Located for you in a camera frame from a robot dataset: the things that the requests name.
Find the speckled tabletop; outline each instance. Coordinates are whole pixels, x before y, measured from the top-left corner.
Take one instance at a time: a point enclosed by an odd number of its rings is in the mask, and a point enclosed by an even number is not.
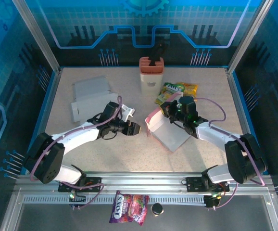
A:
[[[70,151],[63,159],[64,164],[73,164],[85,171],[201,172],[226,163],[223,151],[193,137],[174,153],[166,150],[155,138],[147,137],[144,120],[157,105],[155,97],[141,95],[139,69],[136,67],[64,68],[46,127],[48,134],[61,133],[79,125],[72,123],[72,84],[97,76],[107,76],[112,91],[123,97],[125,105],[136,109],[131,120],[142,126],[141,133],[133,137],[118,134],[113,140],[85,143]],[[199,84],[197,97],[218,102],[227,114],[225,122],[215,124],[241,133],[223,68],[166,67],[163,82],[178,81]],[[196,105],[199,115],[206,119],[223,118],[220,109],[209,102],[199,101]]]

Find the white robotic arm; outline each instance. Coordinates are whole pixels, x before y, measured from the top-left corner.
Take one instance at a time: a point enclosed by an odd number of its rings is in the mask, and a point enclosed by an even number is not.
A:
[[[189,135],[212,143],[226,153],[227,164],[209,168],[202,173],[203,181],[209,185],[232,180],[244,183],[267,170],[266,160],[253,135],[228,132],[198,116],[193,97],[184,96],[179,102],[165,102],[161,110],[170,123],[182,123]]]
[[[110,102],[102,113],[77,128],[51,136],[46,133],[39,134],[30,148],[23,166],[33,172],[33,168],[44,150],[54,143],[37,166],[34,176],[43,183],[56,180],[72,185],[80,184],[79,180],[81,181],[85,177],[85,173],[75,166],[62,165],[64,155],[86,142],[104,138],[109,131],[115,134],[121,132],[127,136],[136,135],[140,132],[140,126],[128,120],[128,117],[132,116],[135,110],[122,105],[121,110],[117,113],[118,107],[117,103]]]

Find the metal bracket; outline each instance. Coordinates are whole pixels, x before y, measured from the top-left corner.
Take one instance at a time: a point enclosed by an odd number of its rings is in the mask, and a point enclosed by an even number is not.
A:
[[[208,182],[204,182],[202,177],[186,177],[184,180],[186,183],[182,184],[187,187],[187,192],[189,193],[203,193],[203,192],[215,192],[220,193],[223,192],[224,189],[226,192],[230,191],[229,184],[224,181],[219,184],[215,184],[213,186],[208,185]]]
[[[196,205],[205,206],[203,196],[210,193],[187,192],[181,181],[185,181],[187,177],[201,177],[201,173],[191,172],[89,172],[89,177],[99,177],[105,188],[102,193],[92,202],[93,205],[112,205],[115,193],[120,190],[128,194],[144,194],[150,196],[149,204],[161,203],[162,205]],[[275,193],[273,182],[270,176],[262,176],[265,186],[255,184],[254,182],[246,182],[239,185],[236,195],[255,196],[263,200],[267,204],[266,213],[269,216],[272,230],[278,230],[278,198]],[[226,193],[227,196],[232,195],[233,188],[236,183],[230,183],[231,191]],[[14,231],[20,222],[22,205],[69,205],[69,195],[57,191],[58,183],[56,181],[43,184],[40,181],[31,182],[30,176],[19,176],[12,197],[10,199],[7,211],[1,229],[3,231]],[[76,204],[86,204],[94,196],[96,192],[86,195],[86,202],[76,202]]]
[[[93,185],[93,184],[97,184],[97,183],[101,183],[101,177],[86,177],[85,178],[85,182],[84,182],[84,186],[89,186],[89,185]],[[59,188],[58,188],[58,192],[60,193],[70,193],[73,190],[73,188],[68,187],[65,184],[59,183]],[[100,186],[96,186],[93,188],[89,188],[89,189],[82,189],[79,190],[81,193],[98,193],[101,190]]]

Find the aluminum frame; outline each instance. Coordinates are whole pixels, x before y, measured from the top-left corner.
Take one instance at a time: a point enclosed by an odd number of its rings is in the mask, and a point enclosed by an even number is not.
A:
[[[23,18],[25,24],[27,25],[28,29],[30,30],[32,36],[34,37],[35,41],[37,42],[39,48],[43,52],[45,58],[47,59],[48,63],[50,64],[53,71],[58,74],[60,71],[59,63],[51,51],[51,48],[46,41],[41,29],[39,28],[32,12],[30,11],[27,3],[25,0],[12,0],[15,7],[17,8],[19,14]]]
[[[181,184],[185,177],[199,177],[201,173],[131,173],[131,172],[89,172],[90,177],[102,177],[105,184],[102,196],[111,195],[114,197],[117,190],[122,193],[131,194],[149,194],[157,197],[194,197],[198,195],[210,195],[210,193],[187,192],[186,186]],[[264,187],[251,181],[240,184],[236,195],[261,195],[264,198],[269,219],[275,231],[278,231],[278,198],[270,176],[263,176],[266,183]],[[13,194],[11,196],[1,231],[14,231],[17,223],[20,221],[20,213],[23,204],[70,204],[68,200],[61,199],[68,197],[69,193],[58,192],[59,183],[50,182],[44,185],[40,181],[32,182],[29,176],[20,176],[16,181]],[[230,183],[230,192],[232,195],[236,186],[235,182]],[[88,198],[92,198],[96,193],[85,193]],[[112,200],[102,201],[101,204],[112,204]]]
[[[239,44],[238,48],[233,54],[233,57],[228,65],[229,74],[232,74],[237,67],[238,63],[240,62],[241,58],[243,57],[244,53],[246,52],[250,42],[252,41],[253,37],[255,36],[256,32],[258,31],[261,23],[265,19],[269,8],[273,4],[274,0],[265,0],[261,3],[261,6],[256,14],[255,18],[253,19],[253,23],[250,26],[249,30],[247,31],[246,36],[243,38],[242,42]]]
[[[227,73],[227,80],[230,86],[230,90],[232,93],[232,98],[235,104],[235,108],[236,108],[236,112],[240,121],[240,127],[241,127],[241,131],[243,133],[251,133],[248,121],[247,121],[247,117],[245,114],[245,110],[243,108],[243,104],[241,102],[241,98],[239,95],[239,91],[235,82],[235,79],[233,77],[232,73],[229,73],[228,71],[226,71]]]

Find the circuit graphic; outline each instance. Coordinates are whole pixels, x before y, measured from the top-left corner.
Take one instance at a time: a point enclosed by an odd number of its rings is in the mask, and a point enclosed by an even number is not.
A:
[[[164,5],[168,4],[168,0],[121,0],[124,10],[134,13],[136,16],[146,15],[152,16],[164,9]]]
[[[9,21],[13,14],[13,5],[11,0],[0,0],[0,20],[6,24]]]
[[[156,11],[156,8],[157,9],[160,9],[160,7],[162,8],[164,6],[164,4],[166,2],[168,2],[167,0],[122,0],[124,6],[128,7],[128,10],[133,12],[133,13],[136,13],[136,14],[143,14],[143,15],[146,15],[146,14],[152,14],[153,12]],[[158,4],[157,5],[151,5],[151,2],[157,2]],[[226,49],[226,48],[229,48],[235,38],[235,35],[238,31],[238,29],[240,28],[240,25],[246,15],[246,12],[248,11],[248,8],[249,8],[249,5],[251,3],[251,0],[248,0],[247,2],[247,5],[245,6],[240,18],[239,18],[239,21],[237,22],[236,26],[235,26],[235,29],[230,37],[230,40],[228,41],[227,45],[197,45],[195,44],[195,42],[183,31],[183,30],[178,30],[178,29],[175,29],[174,28],[174,25],[171,25],[171,24],[165,24],[165,25],[155,25],[153,26],[152,28],[152,33],[151,33],[151,44],[149,45],[138,45],[137,42],[136,42],[136,32],[135,32],[135,28],[134,26],[131,26],[131,25],[114,25],[113,26],[113,29],[111,30],[106,30],[104,31],[94,42],[92,45],[88,45],[88,46],[62,46],[60,45],[59,41],[58,41],[58,38],[57,36],[55,35],[54,31],[53,31],[53,28],[51,27],[50,23],[49,23],[49,20],[47,18],[47,16],[45,15],[44,11],[42,8],[39,8],[44,20],[45,20],[45,23],[47,24],[48,26],[48,29],[54,39],[54,42],[56,43],[57,47],[59,49],[93,49],[95,48],[95,46],[106,36],[106,35],[109,35],[109,34],[118,34],[118,29],[130,29],[131,30],[131,35],[132,35],[132,43],[133,43],[133,46],[135,48],[152,48],[154,45],[155,45],[155,38],[156,38],[156,30],[159,29],[159,28],[169,28],[170,29],[170,33],[175,33],[175,34],[180,34],[182,37],[185,38],[185,40],[187,42],[189,42],[194,48],[199,48],[199,49],[202,49],[202,48],[205,48],[205,49],[213,49],[213,48],[216,48],[216,49]]]

